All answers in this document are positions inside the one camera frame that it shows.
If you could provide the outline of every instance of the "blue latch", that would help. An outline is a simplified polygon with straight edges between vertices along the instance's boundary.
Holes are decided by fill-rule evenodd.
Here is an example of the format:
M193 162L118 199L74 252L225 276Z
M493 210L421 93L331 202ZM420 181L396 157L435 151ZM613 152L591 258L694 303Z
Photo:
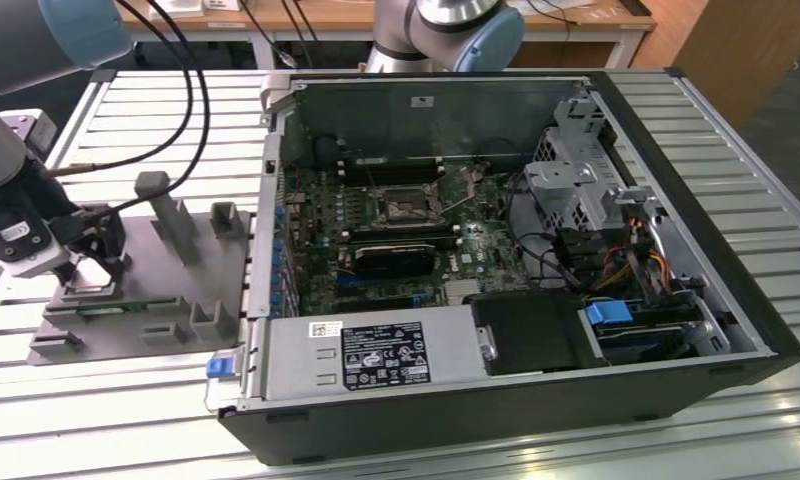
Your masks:
M235 359L231 357L213 358L208 362L208 378L224 378L235 375Z
M603 302L593 302L584 312L587 312L587 318L589 323L593 325L616 325L617 323L631 323L635 321L631 316L631 310L623 300L608 300Z

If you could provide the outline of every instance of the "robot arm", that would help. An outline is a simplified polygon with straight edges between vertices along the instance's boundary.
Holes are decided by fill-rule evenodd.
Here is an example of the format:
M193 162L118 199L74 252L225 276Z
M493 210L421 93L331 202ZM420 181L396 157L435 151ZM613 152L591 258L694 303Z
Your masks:
M0 0L0 95L94 69L129 50L113 0ZM70 224L65 219L82 213L0 119L0 261L13 276L70 275L68 243L101 258L112 241L90 242L65 228L70 242L54 234L54 222Z
M379 0L371 73L499 71L524 37L524 21L504 0Z

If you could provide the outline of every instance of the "motherboard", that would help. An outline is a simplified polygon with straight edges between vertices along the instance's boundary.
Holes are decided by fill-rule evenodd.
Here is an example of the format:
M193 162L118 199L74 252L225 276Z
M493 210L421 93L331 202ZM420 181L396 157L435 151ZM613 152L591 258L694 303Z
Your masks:
M404 160L285 172L303 316L456 305L528 288L504 221L509 174L469 159Z

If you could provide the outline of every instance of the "black cable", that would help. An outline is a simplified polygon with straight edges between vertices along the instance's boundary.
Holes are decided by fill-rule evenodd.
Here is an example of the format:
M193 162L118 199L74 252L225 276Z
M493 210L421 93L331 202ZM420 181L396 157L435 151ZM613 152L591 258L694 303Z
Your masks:
M315 39L315 43L317 44L317 54L320 56L320 66L323 68L328 68L328 64L325 61L325 48L323 45L323 42L320 41L320 39L317 38L317 33L315 32L313 27L311 26L311 21L308 20L308 15L305 15L305 10L303 10L301 5L299 4L300 0L293 0L293 6L296 7L296 11L299 12L299 15L303 17L303 21L305 22L305 27L308 28L308 33L311 33L311 36Z
M516 237L516 233L512 229L512 204L513 204L513 200L516 197L516 187L519 186L519 181L521 179L521 171L519 171L512 178L511 184L509 184L509 189L508 189L508 197L507 197L507 235L509 236L509 239L513 241L513 243L516 244L516 246L519 248L521 248L521 251L533 259L540 263L540 268L541 265L548 265L551 268L555 269L555 271L563 276L563 279L577 289L580 290L588 290L587 286L581 283L581 281L575 277L575 275L572 275L572 272L569 272L565 268L563 268L561 265L557 265L556 263L553 263L551 260L545 260L543 258L541 255L539 255L533 250L531 250L519 240L519 237Z
M553 8L556 8L557 10L560 10L560 14L563 15L563 17L555 17L553 15L548 15L545 12L543 12L539 8L536 8L536 5L533 5L533 1L532 0L524 0L528 5L531 6L531 8L536 11L536 13L539 13L543 17L548 17L553 20L557 20L560 22L563 22L564 26L565 26L565 40L560 46L560 67L563 67L563 64L565 62L565 46L569 43L569 37L572 36L572 26L577 26L577 22L573 20L569 20L568 18L565 18L565 10L563 8L560 8L560 6L555 5L553 3L551 3L548 0L543 0L543 2L545 2L548 5L551 5Z
M193 112L194 96L193 96L192 75L189 74L189 68L186 67L186 61L185 61L184 57L181 56L181 54L177 52L177 48L174 48L174 45L172 44L169 39L165 37L165 35L160 31L160 29L154 26L153 23L150 23L150 21L146 18L144 18L141 16L141 14L136 10L136 8L133 8L133 6L126 2L118 2L118 3L125 8L125 10L128 12L130 12L130 14L133 16L136 16L140 23L145 26L145 28L148 28L150 33L154 34L157 39L160 39L160 42L165 45L166 49L169 50L172 55L174 56L174 59L177 60L178 66L181 67L181 71L184 72L184 80L186 81L186 111L184 112L184 120L181 121L181 124L178 125L177 129L174 130L174 133L172 133L172 136L169 137L169 139L165 142L162 142L149 152L146 152L136 157L132 157L132 158L128 158L124 160L118 160L117 162L77 164L77 165L72 165L65 168L56 168L48 172L48 176L52 178L64 177L64 176L74 175L78 173L97 172L100 170L109 170L113 168L124 167L126 165L132 165L134 163L141 162L142 160L146 160L148 158L157 155L160 152L162 152L166 148L169 148L174 144L177 139L184 134L186 127L189 126L189 121L192 119L192 112Z
M308 60L308 68L315 68L315 62L311 58L311 52L308 51L308 45L305 45L305 37L303 36L303 31L299 28L299 22L296 18L293 18L293 12L291 12L291 7L288 7L287 0L279 0L281 2L281 6L284 7L284 12L288 14L288 19L291 20L291 24L296 29L296 35L299 36L299 43L303 45L303 51L305 52L305 60Z
M260 32L261 36L264 37L264 40L269 44L269 48L272 48L272 51L276 52L276 55L279 55L279 59L284 62L284 64L288 67L296 68L296 60L293 59L293 57L291 55L288 55L279 48L279 46L275 44L275 42L269 38L269 35L267 34L264 27L261 27L261 24L259 23L257 19L255 18L255 14L252 13L252 10L249 10L249 6L245 3L245 0L240 0L240 5L243 5L243 10L245 10L245 14L249 16L249 20L252 20L252 24L255 25L255 28L257 28L257 31Z
M116 0L116 1L118 2L118 5L121 5L122 7L125 7L128 5L126 0ZM174 23L174 20L172 20L172 17L169 16L168 12L162 9L160 4L154 0L145 0L145 3L148 3L148 5L150 5L150 7L160 14L160 17L162 18L165 23L169 25L169 28L172 29L172 33L174 33L174 36L180 40L181 45L184 46L184 49L186 50L186 59L192 62L192 67L196 70L196 76L198 77L198 88L201 90L201 97L202 97L201 101L202 101L202 106L204 106L204 122L201 125L201 137L198 138L198 146L196 147L196 154L193 156L193 159L189 162L189 166L186 167L186 170L184 171L184 174L181 175L181 177L168 187L161 188L158 191L156 191L148 195L142 195L142 196L134 198L133 200L124 202L122 204L117 205L116 207L108 208L106 210L92 215L89 217L89 219L86 220L88 225L94 225L100 220L109 217L110 215L114 215L116 213L126 210L128 208L134 207L136 205L138 205L144 202L148 202L148 201L153 200L154 198L161 197L162 195L168 195L169 193L172 193L172 191L174 191L174 189L177 189L186 182L186 180L189 180L189 176L192 175L192 172L194 171L196 166L198 165L198 161L201 160L201 156L204 155L204 149L208 145L208 137L210 135L210 116L212 116L210 93L209 93L209 89L208 89L208 82L206 82L206 79L204 78L204 70L198 66L198 61L196 59L196 55L192 50L192 47L189 46L189 41L186 40L186 36L184 35L184 32L181 31L180 27L177 26L177 23ZM130 13L133 13L136 15L136 17L140 19L140 21L141 21L141 19L148 20L138 12L130 12Z

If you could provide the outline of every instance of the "power supply label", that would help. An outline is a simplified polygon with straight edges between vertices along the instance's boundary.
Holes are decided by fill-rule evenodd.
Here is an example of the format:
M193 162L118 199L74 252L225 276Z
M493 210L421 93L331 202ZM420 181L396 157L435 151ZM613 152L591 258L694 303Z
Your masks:
M429 359L420 322L341 329L348 390L429 383Z

